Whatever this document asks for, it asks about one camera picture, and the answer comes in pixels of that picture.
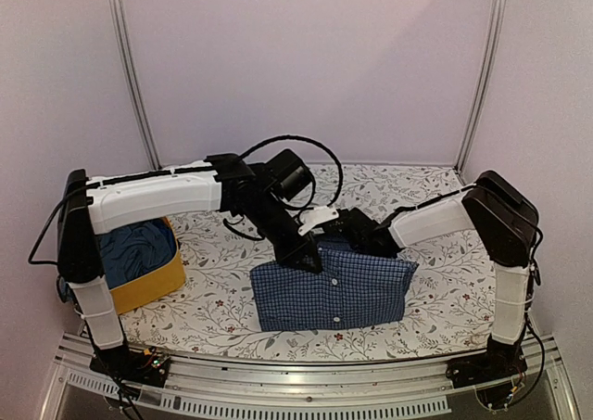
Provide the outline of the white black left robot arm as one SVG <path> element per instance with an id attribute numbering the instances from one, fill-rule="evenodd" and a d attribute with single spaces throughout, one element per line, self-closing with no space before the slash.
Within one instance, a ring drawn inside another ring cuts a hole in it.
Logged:
<path id="1" fill-rule="evenodd" d="M 256 164 L 228 154 L 116 177 L 70 172 L 58 206 L 57 269 L 103 364 L 118 377 L 137 370 L 113 292 L 174 258 L 169 216 L 218 211 L 244 217 L 271 243 L 278 264 L 319 272 L 315 242 L 287 206 L 312 183 L 309 169 L 289 151 Z"/>

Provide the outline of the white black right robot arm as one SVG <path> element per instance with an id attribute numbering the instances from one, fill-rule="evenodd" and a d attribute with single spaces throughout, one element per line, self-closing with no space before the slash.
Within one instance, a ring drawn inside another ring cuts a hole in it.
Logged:
<path id="1" fill-rule="evenodd" d="M 380 222 L 358 208 L 331 213 L 319 228 L 342 236 L 356 251 L 379 257 L 440 236 L 475 231 L 495 273 L 490 337 L 499 343 L 480 357 L 479 371 L 498 379 L 513 367 L 510 345 L 523 338 L 533 286 L 541 282 L 535 253 L 543 238 L 535 205 L 518 189 L 499 173 L 486 171 L 460 190 L 399 207 Z"/>

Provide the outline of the blue checkered shirt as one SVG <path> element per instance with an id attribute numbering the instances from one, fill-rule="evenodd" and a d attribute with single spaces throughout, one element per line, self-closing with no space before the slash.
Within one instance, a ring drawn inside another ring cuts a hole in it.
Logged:
<path id="1" fill-rule="evenodd" d="M 331 238 L 318 253 L 318 274 L 275 261 L 250 271 L 261 330 L 345 330 L 403 318 L 417 262 L 358 253 Z"/>

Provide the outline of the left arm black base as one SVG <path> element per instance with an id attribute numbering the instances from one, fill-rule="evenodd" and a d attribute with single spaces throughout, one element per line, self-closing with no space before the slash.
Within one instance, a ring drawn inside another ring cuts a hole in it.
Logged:
<path id="1" fill-rule="evenodd" d="M 133 350 L 123 343 L 108 350 L 94 347 L 90 369 L 118 381 L 129 381 L 150 387 L 164 388 L 169 371 L 170 355 L 154 347 Z"/>

